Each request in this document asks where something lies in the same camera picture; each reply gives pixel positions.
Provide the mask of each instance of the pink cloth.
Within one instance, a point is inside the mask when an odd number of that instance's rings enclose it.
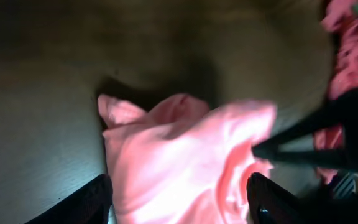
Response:
[[[268,137],[274,105],[245,100],[211,111],[188,95],[149,113],[106,95],[98,104],[118,223],[246,223],[247,179],[272,168],[250,147]]]
[[[351,12],[357,0],[332,0],[327,8],[327,16],[322,21],[329,32],[341,36],[341,46],[337,55],[336,75],[331,80],[328,98],[333,100],[347,90],[358,87],[358,19]],[[334,149],[342,144],[342,129],[339,126],[319,131],[314,143],[318,149]],[[335,170],[319,169],[319,173],[329,183]]]

